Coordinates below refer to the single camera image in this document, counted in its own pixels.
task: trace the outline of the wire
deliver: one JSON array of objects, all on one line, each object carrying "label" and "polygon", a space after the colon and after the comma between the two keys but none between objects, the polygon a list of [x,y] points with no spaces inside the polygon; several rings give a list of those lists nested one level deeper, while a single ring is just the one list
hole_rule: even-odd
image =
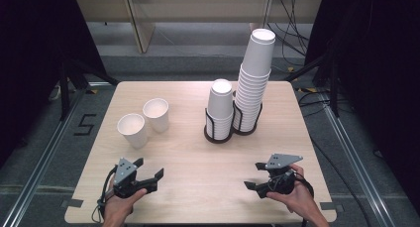
[{"label": "wire", "polygon": [[158,31],[167,41],[169,41],[174,46],[174,49],[176,51],[181,52],[183,54],[198,55],[201,57],[237,57],[237,56],[231,56],[231,55],[218,55],[218,54],[208,55],[208,54],[201,54],[198,52],[182,51],[180,49],[177,49],[176,48],[177,44],[174,41],[172,41],[170,38],[168,38],[161,30],[159,30],[158,28],[155,28],[155,30]]},{"label": "wire", "polygon": [[302,47],[302,49],[304,48],[304,49],[306,49],[306,50],[307,50],[307,47],[306,47],[305,43],[304,43],[304,42],[303,42],[303,40],[302,40],[302,36],[300,35],[299,31],[297,30],[297,26],[296,26],[296,16],[295,16],[295,14],[294,14],[294,5],[295,5],[295,1],[296,1],[296,0],[291,0],[291,14],[289,14],[289,11],[287,10],[287,8],[286,8],[286,6],[285,6],[285,4],[284,4],[283,0],[280,0],[281,5],[283,6],[284,11],[285,11],[285,12],[286,12],[286,14],[287,14],[287,18],[288,18],[288,20],[289,20],[289,24],[288,24],[288,26],[287,26],[287,29],[286,29],[286,34],[284,35],[284,38],[285,38],[285,36],[286,36],[286,35],[287,35],[287,33],[288,33],[288,29],[291,27],[291,28],[294,30],[294,32],[296,33],[297,38],[298,38],[298,42],[299,42],[300,46]]},{"label": "wire", "polygon": [[[107,199],[105,199],[105,196],[106,196],[106,187],[107,187],[107,185],[108,185],[108,182],[109,182],[109,179],[111,178],[111,175],[113,174],[113,173],[115,173],[115,171],[117,170],[117,167],[118,166],[114,166],[114,168],[113,169],[111,169],[110,171],[109,171],[109,173],[108,173],[108,175],[106,176],[106,178],[105,178],[105,182],[104,182],[104,185],[103,185],[103,187],[102,187],[102,193],[101,193],[101,196],[99,197],[99,199],[98,199],[98,201],[97,201],[97,205],[96,205],[96,207],[95,207],[95,209],[93,209],[93,212],[92,212],[92,215],[90,216],[91,217],[91,219],[92,219],[92,221],[93,222],[95,222],[95,223],[101,223],[102,222],[102,218],[101,218],[101,208],[103,208],[104,207],[104,204],[105,204],[105,202],[106,202],[106,200]],[[95,212],[98,212],[98,220],[95,220],[94,218],[93,218],[93,215],[95,214]]]},{"label": "wire", "polygon": [[291,34],[290,32],[286,32],[286,31],[284,31],[283,29],[281,29],[278,25],[277,25],[277,23],[275,23],[275,26],[281,31],[281,32],[283,32],[283,33],[286,33],[288,36],[292,36],[292,37],[301,37],[303,40],[305,40],[305,41],[309,41],[309,39],[308,38],[306,38],[306,37],[304,37],[304,36],[301,36],[301,35],[299,35],[299,34]]},{"label": "wire", "polygon": [[358,197],[353,192],[353,190],[350,187],[350,185],[344,179],[344,177],[342,176],[342,174],[339,172],[339,170],[334,165],[334,163],[331,161],[331,159],[327,156],[327,154],[325,154],[325,152],[318,146],[318,144],[315,142],[315,140],[312,138],[312,136],[309,136],[309,137],[310,137],[312,143],[314,144],[314,146],[318,149],[318,151],[321,152],[321,154],[325,157],[325,159],[328,161],[328,163],[330,163],[331,167],[334,169],[334,171],[337,173],[337,175],[339,176],[339,178],[343,181],[343,183],[346,186],[346,188],[349,190],[349,192],[352,195],[352,197],[355,199],[356,203],[358,204],[359,208],[362,211],[362,214],[364,215],[365,221],[367,222],[367,226],[371,226],[370,221],[368,220],[368,214],[366,213],[364,207],[362,206],[362,204],[359,201]]}]

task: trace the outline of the white paper cup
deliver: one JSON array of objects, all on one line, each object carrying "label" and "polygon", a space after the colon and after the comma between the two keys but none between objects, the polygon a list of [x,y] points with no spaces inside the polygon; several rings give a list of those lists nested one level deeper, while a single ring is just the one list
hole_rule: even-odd
[{"label": "white paper cup", "polygon": [[164,99],[155,98],[146,102],[143,113],[158,133],[164,132],[169,127],[169,104]]},{"label": "white paper cup", "polygon": [[228,118],[234,111],[232,84],[225,79],[214,81],[209,94],[207,112],[216,119]]},{"label": "white paper cup", "polygon": [[243,69],[250,75],[264,76],[271,68],[275,33],[267,29],[253,30],[244,55]]},{"label": "white paper cup", "polygon": [[117,130],[135,149],[143,147],[148,142],[148,132],[145,118],[139,114],[123,116],[117,124]]}]

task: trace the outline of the human arm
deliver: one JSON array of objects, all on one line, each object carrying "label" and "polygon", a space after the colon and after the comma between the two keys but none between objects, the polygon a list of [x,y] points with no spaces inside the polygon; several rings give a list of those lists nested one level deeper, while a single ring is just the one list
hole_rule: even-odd
[{"label": "human arm", "polygon": [[[297,178],[303,177],[302,167],[298,165],[290,165],[290,167],[298,173]],[[291,193],[268,192],[266,197],[284,203],[290,213],[295,212],[316,227],[329,226],[309,190],[298,180],[294,183],[294,189]]]},{"label": "human arm", "polygon": [[[110,180],[109,189],[112,189],[112,178]],[[106,198],[105,202],[105,214],[104,214],[104,223],[102,227],[120,227],[124,225],[124,221],[127,216],[129,216],[133,211],[133,205],[141,199],[145,194],[147,194],[145,188],[138,190],[132,196],[128,198],[120,198],[113,194],[113,191],[110,192],[110,197]]]}]

